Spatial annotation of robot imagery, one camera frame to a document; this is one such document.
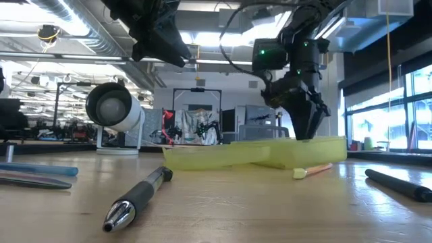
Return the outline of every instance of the black marker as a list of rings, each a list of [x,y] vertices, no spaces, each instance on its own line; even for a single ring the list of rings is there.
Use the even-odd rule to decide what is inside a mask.
[[[380,183],[381,185],[395,190],[396,192],[400,192],[405,196],[415,199],[416,201],[422,203],[432,203],[432,190],[429,188],[406,182],[404,180],[376,172],[372,169],[367,169],[364,173],[366,176]]]
[[[149,203],[162,182],[169,182],[172,177],[173,172],[170,169],[159,167],[117,199],[103,222],[103,231],[114,232],[128,226]]]

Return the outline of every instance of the desk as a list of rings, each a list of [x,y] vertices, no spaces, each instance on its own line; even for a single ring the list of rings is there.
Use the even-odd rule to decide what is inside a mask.
[[[111,203],[163,162],[95,152],[15,156],[15,162],[77,166],[67,191],[0,186],[1,243],[430,242],[432,205],[374,182],[372,168],[432,188],[426,167],[348,160],[293,181],[291,171],[244,165],[175,171],[130,228],[106,234]]]

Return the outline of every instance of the yellow container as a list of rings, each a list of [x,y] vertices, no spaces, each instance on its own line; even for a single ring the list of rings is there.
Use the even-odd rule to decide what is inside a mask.
[[[170,169],[203,170],[268,161],[270,148],[261,144],[163,148],[163,155],[164,166]]]
[[[344,136],[316,137],[312,140],[294,139],[235,142],[270,147],[270,158],[256,164],[279,169],[305,168],[346,160]]]

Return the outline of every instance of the duct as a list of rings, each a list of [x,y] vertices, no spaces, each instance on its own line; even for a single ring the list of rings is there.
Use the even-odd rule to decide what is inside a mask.
[[[79,0],[28,0],[41,9],[56,15],[64,21],[62,28],[74,36],[86,36],[88,40],[79,40],[97,55],[126,56],[126,52],[114,41],[101,23]],[[137,63],[127,62],[117,65],[139,88],[153,90],[154,84]]]

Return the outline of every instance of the white lamp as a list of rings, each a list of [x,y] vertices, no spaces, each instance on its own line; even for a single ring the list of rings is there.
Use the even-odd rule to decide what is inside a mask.
[[[88,117],[98,125],[97,153],[100,155],[137,155],[141,147],[144,111],[140,102],[129,91],[114,82],[108,82],[94,88],[87,96],[86,112]],[[139,126],[136,148],[102,147],[103,127],[118,132],[127,132]]]

